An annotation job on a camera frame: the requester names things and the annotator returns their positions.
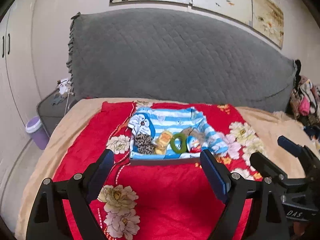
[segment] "cartoon eye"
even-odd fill
[[[150,125],[149,120],[148,119],[144,120],[144,126],[145,127],[149,127],[149,125]]]
[[[143,114],[139,114],[139,120],[140,122],[143,122],[145,119],[144,115]]]

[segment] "floral blanket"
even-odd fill
[[[131,166],[127,122],[144,102],[107,103],[96,114],[68,149],[54,181],[71,178],[95,162],[105,148],[115,153],[113,166],[98,199],[90,208],[108,239],[207,239],[224,204],[217,200],[199,163],[169,166]],[[249,157],[256,150],[266,154],[255,131],[231,105],[154,103],[153,109],[184,109],[194,106],[228,144],[228,151],[217,155],[230,171],[246,179],[260,180],[250,167]],[[241,239],[249,215],[247,200],[234,240]],[[71,208],[64,201],[68,223],[75,240],[80,240]]]

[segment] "ruffled edge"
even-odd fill
[[[71,74],[70,77],[70,82],[71,82],[71,92],[73,92],[73,74],[72,74],[72,53],[73,53],[73,43],[74,43],[74,36],[73,36],[73,32],[74,32],[74,23],[75,20],[81,15],[80,12],[78,12],[75,16],[73,16],[71,18],[72,22],[70,25],[70,34],[69,34],[69,43],[68,43],[68,47],[69,47],[69,58],[67,61],[67,68],[69,69],[68,72]]]

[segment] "beige bed sheet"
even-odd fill
[[[49,144],[40,157],[35,170],[23,191],[20,212],[15,229],[15,237],[17,240],[25,240],[26,238],[30,212],[41,182],[44,178],[54,176],[54,173],[68,148],[73,144],[79,133],[87,126],[89,120],[101,110],[102,103],[105,101],[116,103],[135,100],[163,102],[139,98],[83,99],[61,120],[53,132]],[[265,143],[268,151],[268,158],[283,169],[288,174],[288,177],[304,177],[305,175],[300,162],[276,144],[278,136],[284,135],[295,143],[307,145],[319,156],[315,146],[303,132],[302,125],[287,118],[285,115],[274,115],[248,107],[238,107],[237,109],[243,118],[253,126],[258,136]]]

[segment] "bucket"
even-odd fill
[[[44,150],[49,142],[49,137],[45,132],[41,120],[38,116],[32,118],[26,125],[26,132],[30,134],[32,140],[40,150]]]

